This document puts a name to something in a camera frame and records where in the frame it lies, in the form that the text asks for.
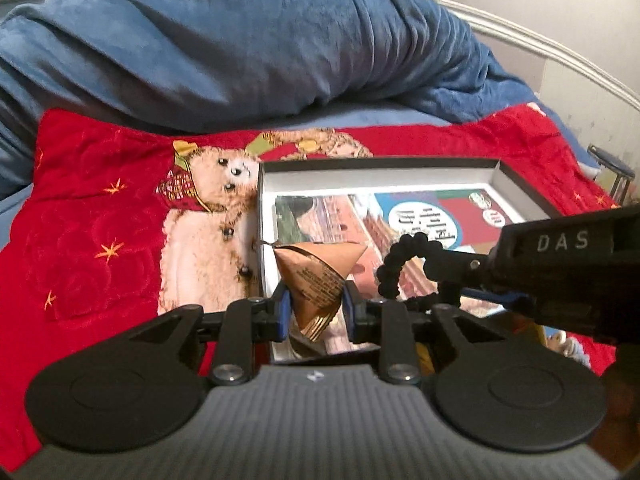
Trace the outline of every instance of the white bed frame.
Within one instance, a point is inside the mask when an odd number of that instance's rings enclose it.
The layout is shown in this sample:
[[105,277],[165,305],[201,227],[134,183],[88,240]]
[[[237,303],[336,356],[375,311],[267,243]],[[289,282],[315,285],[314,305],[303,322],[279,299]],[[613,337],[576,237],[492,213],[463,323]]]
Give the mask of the white bed frame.
[[640,96],[588,59],[528,28],[451,0],[435,0],[471,25],[498,61],[524,79],[587,147],[640,173]]

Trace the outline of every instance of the red blanket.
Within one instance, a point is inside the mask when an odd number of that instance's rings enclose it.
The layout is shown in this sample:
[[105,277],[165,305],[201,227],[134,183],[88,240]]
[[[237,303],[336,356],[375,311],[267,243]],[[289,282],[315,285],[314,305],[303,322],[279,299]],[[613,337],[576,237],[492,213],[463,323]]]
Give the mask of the red blanket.
[[[221,272],[236,277],[225,293],[243,295],[256,278],[250,257],[232,244],[253,207],[258,159],[372,154],[501,158],[563,214],[612,207],[552,121],[526,105],[445,128],[179,140],[52,110],[38,133],[33,193],[0,253],[0,464],[14,469],[39,448],[23,409],[39,370],[183,302],[162,268],[177,216],[196,210],[217,219],[216,240],[229,243]],[[203,182],[203,171],[221,172],[222,180]],[[202,301],[221,307],[215,297]],[[607,352],[592,357],[598,373],[612,361]]]

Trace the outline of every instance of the circular pad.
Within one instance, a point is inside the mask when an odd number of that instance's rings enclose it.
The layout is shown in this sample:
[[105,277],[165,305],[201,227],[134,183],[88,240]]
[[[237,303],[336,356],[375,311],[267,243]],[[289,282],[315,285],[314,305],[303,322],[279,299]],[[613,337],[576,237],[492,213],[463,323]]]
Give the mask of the circular pad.
[[476,344],[436,379],[440,413],[466,436],[513,452],[549,452],[584,441],[606,412],[588,368],[542,346]]
[[45,368],[25,406],[44,442],[117,452],[172,434],[203,397],[200,379],[155,344],[98,345]]

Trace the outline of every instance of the black beaded cable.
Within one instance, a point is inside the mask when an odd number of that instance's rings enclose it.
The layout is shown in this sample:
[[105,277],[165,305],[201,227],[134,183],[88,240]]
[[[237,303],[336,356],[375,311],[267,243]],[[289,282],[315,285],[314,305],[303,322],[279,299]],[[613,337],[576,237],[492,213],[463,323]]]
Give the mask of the black beaded cable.
[[[395,244],[391,245],[383,264],[376,271],[380,296],[388,300],[398,297],[400,273],[409,260],[416,256],[424,259],[433,258],[441,251],[443,251],[442,244],[435,240],[430,241],[425,233],[418,232],[413,236],[402,235]],[[460,290],[460,286],[455,283],[440,282],[437,292],[420,298],[409,298],[405,304],[407,309],[416,311],[429,310],[437,303],[460,306]]]

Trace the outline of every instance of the metal screw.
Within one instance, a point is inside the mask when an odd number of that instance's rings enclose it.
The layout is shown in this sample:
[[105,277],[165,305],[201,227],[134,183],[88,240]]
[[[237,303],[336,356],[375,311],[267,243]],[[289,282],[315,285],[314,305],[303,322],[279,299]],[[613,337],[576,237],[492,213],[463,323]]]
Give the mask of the metal screw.
[[402,382],[413,381],[420,374],[418,368],[408,364],[391,365],[386,373],[392,379]]
[[250,278],[254,275],[254,272],[245,265],[238,269],[238,274],[240,274],[240,276],[242,276],[243,278]]
[[213,370],[213,376],[220,381],[225,381],[227,383],[232,383],[233,381],[237,381],[241,379],[244,375],[244,370],[238,365],[219,365],[216,366]]

